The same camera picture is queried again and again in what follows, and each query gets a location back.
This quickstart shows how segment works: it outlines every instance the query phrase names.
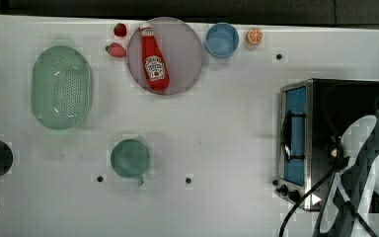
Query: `strawberry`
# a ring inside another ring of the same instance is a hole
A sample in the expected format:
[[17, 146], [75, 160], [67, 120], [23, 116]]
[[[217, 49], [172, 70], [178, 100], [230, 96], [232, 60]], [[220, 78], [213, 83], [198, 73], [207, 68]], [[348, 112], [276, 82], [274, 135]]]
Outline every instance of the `strawberry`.
[[114, 35], [117, 37], [125, 37], [127, 35], [127, 27], [125, 24], [118, 23], [114, 27]]
[[117, 42], [106, 46], [106, 51], [113, 57], [125, 57], [127, 55], [125, 49]]

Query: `green mug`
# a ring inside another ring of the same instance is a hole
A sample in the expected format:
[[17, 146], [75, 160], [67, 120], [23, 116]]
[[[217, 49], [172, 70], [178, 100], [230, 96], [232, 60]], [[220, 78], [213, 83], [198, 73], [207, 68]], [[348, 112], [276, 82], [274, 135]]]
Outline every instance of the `green mug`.
[[143, 185], [143, 174], [149, 168], [150, 153], [146, 145], [136, 139], [126, 139], [113, 149], [113, 169], [124, 178], [136, 178], [138, 186]]

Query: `green plastic basket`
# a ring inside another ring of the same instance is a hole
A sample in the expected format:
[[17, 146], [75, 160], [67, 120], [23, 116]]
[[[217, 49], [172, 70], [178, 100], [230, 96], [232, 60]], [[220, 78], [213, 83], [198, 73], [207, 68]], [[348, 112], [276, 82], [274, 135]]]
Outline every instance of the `green plastic basket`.
[[33, 114], [48, 128], [68, 129], [91, 109], [92, 88], [92, 70], [85, 57], [71, 47], [52, 47], [38, 57], [33, 69]]

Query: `red ketchup bottle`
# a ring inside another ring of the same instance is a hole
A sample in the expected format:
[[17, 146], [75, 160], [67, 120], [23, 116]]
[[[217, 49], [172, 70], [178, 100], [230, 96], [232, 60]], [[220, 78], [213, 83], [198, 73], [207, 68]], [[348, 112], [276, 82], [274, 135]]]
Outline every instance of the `red ketchup bottle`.
[[142, 62], [147, 84], [154, 91], [163, 91], [169, 86], [169, 73], [149, 23], [140, 25], [140, 34]]

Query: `orange fruit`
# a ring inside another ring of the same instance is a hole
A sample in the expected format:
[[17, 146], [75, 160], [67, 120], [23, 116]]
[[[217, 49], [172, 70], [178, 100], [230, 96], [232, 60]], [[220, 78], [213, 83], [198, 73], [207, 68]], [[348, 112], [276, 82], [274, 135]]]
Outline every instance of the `orange fruit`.
[[263, 31], [259, 28], [252, 28], [246, 34], [248, 44], [258, 44], [263, 39]]

